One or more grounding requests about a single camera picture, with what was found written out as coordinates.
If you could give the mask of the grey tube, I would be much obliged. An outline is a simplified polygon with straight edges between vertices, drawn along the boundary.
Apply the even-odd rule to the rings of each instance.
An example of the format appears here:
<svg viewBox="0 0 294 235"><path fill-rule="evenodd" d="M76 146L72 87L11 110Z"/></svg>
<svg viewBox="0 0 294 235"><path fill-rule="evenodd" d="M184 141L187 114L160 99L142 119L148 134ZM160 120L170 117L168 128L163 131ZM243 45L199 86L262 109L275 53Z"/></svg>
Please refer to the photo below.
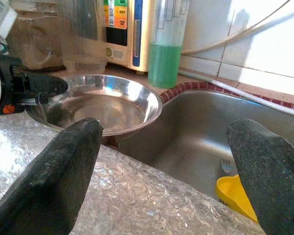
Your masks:
<svg viewBox="0 0 294 235"><path fill-rule="evenodd" d="M223 88L225 90L229 90L229 91L231 91L231 92L233 92L235 94L238 94L238 95L240 95L240 96L242 96L244 98L247 98L247 99L249 99L251 101L260 103L260 104L265 105L267 107L270 107L270 108L273 108L273 109L276 109L276 110L279 110L281 112L284 112L284 113L287 113L287 114L290 114L290 115L294 116L294 109L287 108L285 106L272 103L271 101L264 100L262 98L259 98L259 97L255 96L255 95L252 95L252 94L249 94L247 92L241 91L241 90L239 90L237 88L234 88L234 87L232 87L230 85L227 85L227 84L224 84L224 83L219 82L217 80L214 80L214 79L209 78L207 76L198 75L198 74L195 74L195 73L192 73L192 72L189 72L189 71L183 71L183 70L179 70L178 73L180 75L183 75L183 76L186 76L186 77L190 77L190 78L201 80L201 81L206 81L208 83L211 83L213 85L221 87L221 88Z"/></svg>

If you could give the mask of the clear ribbed plastic jar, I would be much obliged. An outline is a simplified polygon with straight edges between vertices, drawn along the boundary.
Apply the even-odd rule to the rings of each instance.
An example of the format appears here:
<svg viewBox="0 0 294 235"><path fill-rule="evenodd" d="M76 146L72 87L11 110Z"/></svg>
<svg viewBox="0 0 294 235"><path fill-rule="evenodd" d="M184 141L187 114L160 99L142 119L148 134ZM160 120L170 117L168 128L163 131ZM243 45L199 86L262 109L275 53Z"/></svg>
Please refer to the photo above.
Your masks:
<svg viewBox="0 0 294 235"><path fill-rule="evenodd" d="M68 71L102 73L107 64L104 0L59 0L59 27Z"/></svg>

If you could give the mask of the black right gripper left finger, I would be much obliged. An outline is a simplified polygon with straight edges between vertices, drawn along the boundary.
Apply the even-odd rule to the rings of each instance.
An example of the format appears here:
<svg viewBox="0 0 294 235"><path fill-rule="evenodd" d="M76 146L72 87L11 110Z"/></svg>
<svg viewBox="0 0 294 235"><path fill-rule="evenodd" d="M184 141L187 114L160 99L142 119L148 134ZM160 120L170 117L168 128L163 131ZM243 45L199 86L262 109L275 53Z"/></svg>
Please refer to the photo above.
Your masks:
<svg viewBox="0 0 294 235"><path fill-rule="evenodd" d="M91 117L59 132L0 199L0 235L68 235L85 199L102 133Z"/></svg>

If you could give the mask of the clear bottle with green liquid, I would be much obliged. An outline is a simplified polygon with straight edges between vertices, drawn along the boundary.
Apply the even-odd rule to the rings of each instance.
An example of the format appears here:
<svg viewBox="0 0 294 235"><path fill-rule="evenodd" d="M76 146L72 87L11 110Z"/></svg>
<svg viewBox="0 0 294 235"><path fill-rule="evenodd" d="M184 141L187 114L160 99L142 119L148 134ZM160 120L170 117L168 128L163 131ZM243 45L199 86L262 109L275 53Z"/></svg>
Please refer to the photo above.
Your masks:
<svg viewBox="0 0 294 235"><path fill-rule="evenodd" d="M155 0L148 82L157 88L176 85L190 0Z"/></svg>

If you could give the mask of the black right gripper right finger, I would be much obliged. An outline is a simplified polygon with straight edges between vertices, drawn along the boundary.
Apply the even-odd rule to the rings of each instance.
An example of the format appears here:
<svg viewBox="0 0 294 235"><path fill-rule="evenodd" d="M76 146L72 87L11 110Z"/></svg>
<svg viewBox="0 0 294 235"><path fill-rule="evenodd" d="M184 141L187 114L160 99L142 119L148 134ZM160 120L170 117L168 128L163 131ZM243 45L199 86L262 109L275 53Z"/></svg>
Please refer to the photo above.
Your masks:
<svg viewBox="0 0 294 235"><path fill-rule="evenodd" d="M261 228L294 235L294 146L251 119L230 123L226 135Z"/></svg>

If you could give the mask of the stainless steel sink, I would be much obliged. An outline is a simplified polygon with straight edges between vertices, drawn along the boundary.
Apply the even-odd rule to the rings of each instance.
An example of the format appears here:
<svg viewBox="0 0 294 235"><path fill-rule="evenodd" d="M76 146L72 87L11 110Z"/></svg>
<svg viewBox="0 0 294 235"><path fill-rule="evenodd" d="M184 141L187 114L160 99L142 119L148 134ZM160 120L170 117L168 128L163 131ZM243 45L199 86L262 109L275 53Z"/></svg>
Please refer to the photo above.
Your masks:
<svg viewBox="0 0 294 235"><path fill-rule="evenodd" d="M221 159L233 165L226 130L238 119L257 121L294 146L294 116L246 99L209 91L180 94L138 134L118 144L120 152L216 198L215 185L225 176Z"/></svg>

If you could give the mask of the clear bubble wrap sheet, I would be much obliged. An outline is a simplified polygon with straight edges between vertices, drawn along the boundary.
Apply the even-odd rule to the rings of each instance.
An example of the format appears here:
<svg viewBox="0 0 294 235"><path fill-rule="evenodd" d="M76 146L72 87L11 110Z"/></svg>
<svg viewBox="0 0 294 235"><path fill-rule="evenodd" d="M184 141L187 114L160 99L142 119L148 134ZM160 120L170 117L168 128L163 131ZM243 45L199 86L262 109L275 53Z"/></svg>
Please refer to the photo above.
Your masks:
<svg viewBox="0 0 294 235"><path fill-rule="evenodd" d="M27 114L0 116L0 199L59 133ZM259 225L169 175L100 144L68 235L265 235Z"/></svg>

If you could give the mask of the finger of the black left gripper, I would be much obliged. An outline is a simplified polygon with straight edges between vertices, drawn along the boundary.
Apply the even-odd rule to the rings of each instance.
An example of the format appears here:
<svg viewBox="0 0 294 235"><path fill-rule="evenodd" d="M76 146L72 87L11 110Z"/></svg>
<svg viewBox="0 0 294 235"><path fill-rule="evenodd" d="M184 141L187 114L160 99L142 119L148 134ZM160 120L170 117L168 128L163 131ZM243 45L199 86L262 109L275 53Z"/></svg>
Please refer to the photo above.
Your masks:
<svg viewBox="0 0 294 235"><path fill-rule="evenodd" d="M47 74L28 74L29 90L41 94L63 94L69 85L59 77Z"/></svg>
<svg viewBox="0 0 294 235"><path fill-rule="evenodd" d="M20 100L22 105L45 105L48 104L49 98L47 94L37 94L34 98L24 98Z"/></svg>

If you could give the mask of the metal fork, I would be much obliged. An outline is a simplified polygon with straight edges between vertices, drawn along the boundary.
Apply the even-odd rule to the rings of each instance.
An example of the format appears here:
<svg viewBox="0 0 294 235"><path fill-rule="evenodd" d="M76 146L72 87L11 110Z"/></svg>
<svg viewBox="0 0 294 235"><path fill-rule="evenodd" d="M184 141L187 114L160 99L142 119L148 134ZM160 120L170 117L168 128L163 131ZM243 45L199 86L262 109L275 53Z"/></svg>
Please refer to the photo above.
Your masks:
<svg viewBox="0 0 294 235"><path fill-rule="evenodd" d="M229 159L222 158L220 161L221 168L225 176L230 176L233 171L232 162Z"/></svg>

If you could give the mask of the white water ionizer appliance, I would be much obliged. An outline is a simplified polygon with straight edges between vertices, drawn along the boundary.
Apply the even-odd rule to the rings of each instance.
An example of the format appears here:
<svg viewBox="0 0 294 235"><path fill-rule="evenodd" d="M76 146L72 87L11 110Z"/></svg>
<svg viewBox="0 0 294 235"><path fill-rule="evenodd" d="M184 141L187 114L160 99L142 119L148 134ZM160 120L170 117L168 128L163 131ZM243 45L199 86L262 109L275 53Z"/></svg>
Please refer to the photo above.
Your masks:
<svg viewBox="0 0 294 235"><path fill-rule="evenodd" d="M146 73L155 0L103 0L103 5L108 62Z"/></svg>

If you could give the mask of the stainless steel bowl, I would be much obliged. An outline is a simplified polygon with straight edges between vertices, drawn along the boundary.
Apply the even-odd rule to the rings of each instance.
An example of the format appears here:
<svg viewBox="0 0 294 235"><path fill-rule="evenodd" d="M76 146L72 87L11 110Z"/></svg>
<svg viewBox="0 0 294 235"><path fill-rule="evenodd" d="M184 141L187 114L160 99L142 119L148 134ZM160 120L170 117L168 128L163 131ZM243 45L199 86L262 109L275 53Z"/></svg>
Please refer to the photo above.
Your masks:
<svg viewBox="0 0 294 235"><path fill-rule="evenodd" d="M136 81L104 74L76 74L63 78L65 93L46 105L27 106L37 122L62 130L84 118L95 118L103 136L125 136L152 124L162 113L160 96Z"/></svg>

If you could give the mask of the yellow plastic bowl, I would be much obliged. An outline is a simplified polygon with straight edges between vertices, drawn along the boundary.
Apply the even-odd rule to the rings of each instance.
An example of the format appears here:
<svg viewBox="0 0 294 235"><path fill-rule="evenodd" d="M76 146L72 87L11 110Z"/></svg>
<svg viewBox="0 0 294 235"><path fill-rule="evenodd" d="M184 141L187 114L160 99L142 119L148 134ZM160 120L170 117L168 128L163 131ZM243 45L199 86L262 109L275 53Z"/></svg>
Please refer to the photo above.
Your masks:
<svg viewBox="0 0 294 235"><path fill-rule="evenodd" d="M217 197L230 209L258 223L257 216L241 184L239 175L224 176L216 181Z"/></svg>

